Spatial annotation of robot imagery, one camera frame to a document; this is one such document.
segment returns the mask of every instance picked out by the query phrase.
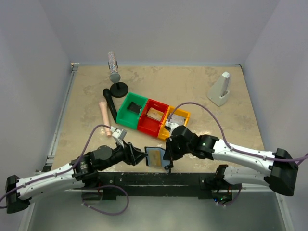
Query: table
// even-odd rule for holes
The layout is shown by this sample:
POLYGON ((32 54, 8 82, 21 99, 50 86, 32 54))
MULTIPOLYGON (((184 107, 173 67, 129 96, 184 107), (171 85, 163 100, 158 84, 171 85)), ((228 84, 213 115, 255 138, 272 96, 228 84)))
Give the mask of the table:
MULTIPOLYGON (((220 121, 228 142, 247 148, 263 150, 255 114, 251 105, 242 70, 239 66, 199 67, 199 66, 120 66, 121 81, 129 91, 177 106, 180 103, 193 101, 208 107, 220 121), (231 96, 221 107, 214 105, 206 96, 209 88, 223 72, 231 74, 231 96)), ((111 86, 108 66, 81 66, 78 69, 66 115, 55 152, 52 168, 58 168, 76 159, 92 131, 102 124, 99 101, 103 98, 102 90, 111 86)), ((124 98, 114 98, 118 110, 124 98)), ((210 134, 221 138, 221 133, 214 119, 201 107, 184 105, 181 107, 191 112, 188 128, 197 135, 210 134)), ((115 124, 109 113, 113 126, 128 131, 125 141, 135 147, 165 147, 163 141, 137 130, 115 124)), ((115 147, 113 138, 106 137, 103 128, 98 128, 87 148, 96 150, 101 145, 115 147)), ((173 172, 215 172, 217 166, 224 162, 200 160, 188 154, 174 162, 173 172)), ((161 168, 148 167, 145 160, 137 166, 118 163, 105 171, 127 172, 163 172, 161 168)))

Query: gray floor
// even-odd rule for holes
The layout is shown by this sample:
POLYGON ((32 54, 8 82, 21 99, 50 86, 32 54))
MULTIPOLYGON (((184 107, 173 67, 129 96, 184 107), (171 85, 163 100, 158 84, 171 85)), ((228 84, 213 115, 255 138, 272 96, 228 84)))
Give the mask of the gray floor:
MULTIPOLYGON (((125 197, 96 207, 116 212, 125 197)), ((30 231, 284 231, 272 192, 243 192, 222 208, 212 200, 175 197, 131 197, 127 211, 106 216, 81 206, 80 192, 62 192, 36 203, 30 231)))

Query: white device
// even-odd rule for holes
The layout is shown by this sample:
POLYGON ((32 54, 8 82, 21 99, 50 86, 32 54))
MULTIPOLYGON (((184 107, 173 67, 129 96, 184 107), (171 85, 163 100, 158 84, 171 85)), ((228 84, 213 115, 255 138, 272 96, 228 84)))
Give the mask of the white device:
POLYGON ((207 93, 207 97, 218 107, 225 104, 230 97, 229 83, 231 75, 224 72, 207 93))

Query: wall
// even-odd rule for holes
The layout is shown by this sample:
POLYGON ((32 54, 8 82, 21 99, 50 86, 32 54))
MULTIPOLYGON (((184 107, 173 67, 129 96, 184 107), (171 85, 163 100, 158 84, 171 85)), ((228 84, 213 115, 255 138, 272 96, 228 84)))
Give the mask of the wall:
MULTIPOLYGON (((1 196, 8 176, 30 176, 42 168, 69 69, 69 59, 37 0, 0 1, 1 196)), ((1 210, 0 230, 16 230, 21 217, 1 210)))
MULTIPOLYGON (((308 152, 308 2, 281 0, 244 64, 244 76, 266 149, 308 152)), ((287 202, 295 228, 307 230, 308 161, 287 202)))
POLYGON ((239 64, 279 0, 40 0, 70 60, 239 64))

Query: black microphone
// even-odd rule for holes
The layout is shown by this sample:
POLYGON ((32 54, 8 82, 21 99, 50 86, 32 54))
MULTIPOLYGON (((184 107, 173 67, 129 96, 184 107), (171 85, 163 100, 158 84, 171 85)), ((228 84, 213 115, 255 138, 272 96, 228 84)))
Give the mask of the black microphone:
POLYGON ((108 107, 110 109, 111 115, 112 115, 114 121, 116 122, 117 112, 116 112, 115 104, 114 104, 112 97, 111 97, 111 92, 108 88, 105 88, 103 90, 103 96, 106 98, 106 101, 107 101, 108 107))

